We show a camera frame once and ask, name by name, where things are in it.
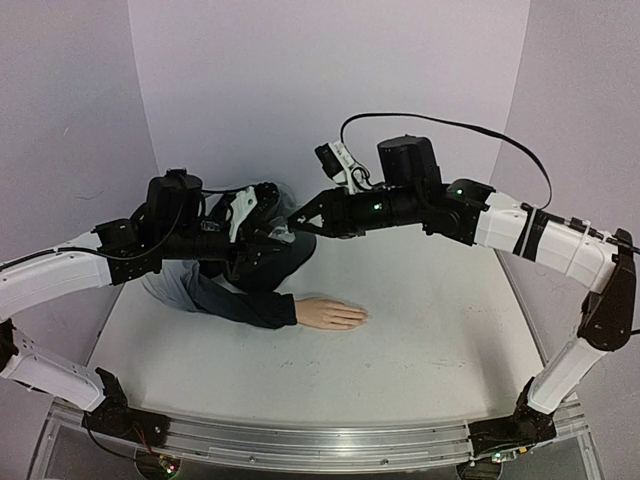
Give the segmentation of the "clear nail polish bottle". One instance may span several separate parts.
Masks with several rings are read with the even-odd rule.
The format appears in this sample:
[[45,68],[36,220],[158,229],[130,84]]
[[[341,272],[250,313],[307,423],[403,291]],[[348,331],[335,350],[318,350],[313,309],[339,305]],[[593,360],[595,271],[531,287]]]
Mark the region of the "clear nail polish bottle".
[[289,230],[287,225],[280,224],[271,227],[268,238],[281,243],[292,244],[296,240],[296,235]]

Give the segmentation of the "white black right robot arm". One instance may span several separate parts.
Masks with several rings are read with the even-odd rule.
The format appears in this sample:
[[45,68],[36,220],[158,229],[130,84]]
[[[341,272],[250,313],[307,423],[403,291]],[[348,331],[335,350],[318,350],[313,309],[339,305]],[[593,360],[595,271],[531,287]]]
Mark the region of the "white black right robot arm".
[[353,177],[356,162],[343,143],[319,146],[316,156],[333,187],[291,215],[289,227],[347,239],[417,224],[428,235],[508,252],[583,285],[587,295],[579,325],[525,385],[514,412],[468,427],[475,460],[500,462],[510,452],[552,440],[561,402],[597,362],[633,335],[637,277],[631,235],[561,218],[473,180],[444,183],[425,137],[392,138],[377,151],[384,180],[364,190]]

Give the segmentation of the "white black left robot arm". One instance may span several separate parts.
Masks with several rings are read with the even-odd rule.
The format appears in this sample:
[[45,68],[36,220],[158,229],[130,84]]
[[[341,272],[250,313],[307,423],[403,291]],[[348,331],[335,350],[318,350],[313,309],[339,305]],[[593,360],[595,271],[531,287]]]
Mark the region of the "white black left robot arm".
[[133,406],[115,374],[41,346],[14,319],[88,291],[122,287],[160,272],[167,260],[218,262],[237,279],[285,250],[269,223],[280,201],[275,184],[221,191],[215,215],[206,210],[211,194],[197,176],[169,170],[150,180],[145,200],[130,216],[2,263],[2,378],[79,409],[92,434],[164,446],[168,416]]

